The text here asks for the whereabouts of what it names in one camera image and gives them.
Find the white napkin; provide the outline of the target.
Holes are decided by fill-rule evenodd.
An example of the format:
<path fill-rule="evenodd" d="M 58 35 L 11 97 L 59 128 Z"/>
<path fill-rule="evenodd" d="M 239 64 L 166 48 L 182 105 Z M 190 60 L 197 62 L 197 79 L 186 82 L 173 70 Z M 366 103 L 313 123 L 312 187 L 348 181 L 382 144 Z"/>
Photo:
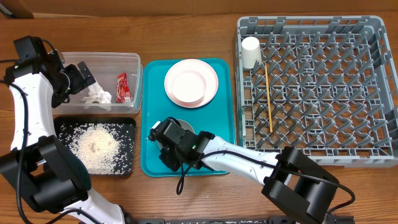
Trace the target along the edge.
<path fill-rule="evenodd" d="M 108 91 L 104 91 L 103 88 L 95 82 L 88 87 L 88 96 L 83 97 L 82 101 L 86 104 L 88 103 L 100 103 L 100 107 L 104 108 L 106 111 L 110 111 L 110 106 L 104 106 L 104 104 L 110 104 L 112 96 Z"/>

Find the white bowl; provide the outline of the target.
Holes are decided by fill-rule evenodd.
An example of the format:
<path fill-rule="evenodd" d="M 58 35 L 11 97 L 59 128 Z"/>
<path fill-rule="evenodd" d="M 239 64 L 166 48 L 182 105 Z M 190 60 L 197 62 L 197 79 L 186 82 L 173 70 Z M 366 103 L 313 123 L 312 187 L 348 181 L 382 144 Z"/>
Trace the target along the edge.
<path fill-rule="evenodd" d="M 195 134 L 194 128 L 186 121 L 182 120 L 182 119 L 177 119 L 177 121 L 180 123 L 181 127 L 185 130 L 189 130 L 191 131 L 193 134 Z M 162 149 L 164 146 L 160 143 L 157 142 L 158 146 L 160 149 Z"/>

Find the red snack wrapper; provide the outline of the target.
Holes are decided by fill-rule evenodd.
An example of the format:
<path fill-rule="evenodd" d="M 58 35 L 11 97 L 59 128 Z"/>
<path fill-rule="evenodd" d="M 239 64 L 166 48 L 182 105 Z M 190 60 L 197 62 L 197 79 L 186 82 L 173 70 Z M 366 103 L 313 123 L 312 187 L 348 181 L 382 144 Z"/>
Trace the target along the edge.
<path fill-rule="evenodd" d="M 127 81 L 127 73 L 123 72 L 118 76 L 118 83 L 116 87 L 116 102 L 117 103 L 131 103 L 132 97 Z"/>

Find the wooden chopstick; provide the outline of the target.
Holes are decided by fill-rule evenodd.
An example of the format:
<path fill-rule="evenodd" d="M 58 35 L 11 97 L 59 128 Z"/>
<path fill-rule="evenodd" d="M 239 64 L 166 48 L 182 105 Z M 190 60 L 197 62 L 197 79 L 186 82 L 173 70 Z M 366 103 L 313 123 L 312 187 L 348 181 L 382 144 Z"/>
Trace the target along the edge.
<path fill-rule="evenodd" d="M 267 92 L 267 107 L 268 107 L 268 116 L 269 116 L 269 129 L 270 133 L 274 132 L 273 123 L 272 123 L 272 111 L 271 111 L 271 89 L 269 85 L 269 77 L 268 77 L 268 67 L 267 63 L 264 63 L 265 68 L 265 79 L 266 79 L 266 92 Z"/>

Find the white paper cup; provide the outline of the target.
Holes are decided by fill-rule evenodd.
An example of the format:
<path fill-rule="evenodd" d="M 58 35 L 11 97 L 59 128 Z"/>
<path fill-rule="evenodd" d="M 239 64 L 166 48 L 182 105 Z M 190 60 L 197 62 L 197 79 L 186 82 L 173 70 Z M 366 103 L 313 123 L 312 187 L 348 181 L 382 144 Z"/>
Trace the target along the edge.
<path fill-rule="evenodd" d="M 244 68 L 254 68 L 256 62 L 262 61 L 260 41 L 256 37 L 246 37 L 241 42 L 242 63 Z"/>

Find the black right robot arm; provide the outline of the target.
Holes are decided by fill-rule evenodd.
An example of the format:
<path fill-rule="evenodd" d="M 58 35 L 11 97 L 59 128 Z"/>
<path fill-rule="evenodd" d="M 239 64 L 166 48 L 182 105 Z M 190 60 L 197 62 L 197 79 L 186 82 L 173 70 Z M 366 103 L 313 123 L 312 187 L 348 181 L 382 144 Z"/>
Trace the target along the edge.
<path fill-rule="evenodd" d="M 158 142 L 160 160 L 176 172 L 202 167 L 253 180 L 262 194 L 298 223 L 323 223 L 338 180 L 304 153 L 292 147 L 282 152 L 256 152 L 207 131 L 184 129 L 174 118 L 158 121 L 148 135 Z"/>

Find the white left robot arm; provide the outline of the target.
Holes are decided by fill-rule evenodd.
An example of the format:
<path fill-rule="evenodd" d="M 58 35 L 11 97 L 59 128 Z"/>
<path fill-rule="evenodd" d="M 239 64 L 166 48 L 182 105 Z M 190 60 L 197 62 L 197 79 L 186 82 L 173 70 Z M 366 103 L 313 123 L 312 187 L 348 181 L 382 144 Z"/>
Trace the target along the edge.
<path fill-rule="evenodd" d="M 13 95 L 15 130 L 10 152 L 1 157 L 1 174 L 16 190 L 17 206 L 83 223 L 132 223 L 125 209 L 92 187 L 86 167 L 54 129 L 52 110 L 94 84 L 88 67 L 64 66 L 61 54 L 40 37 L 22 37 L 14 46 L 18 58 L 2 82 Z"/>

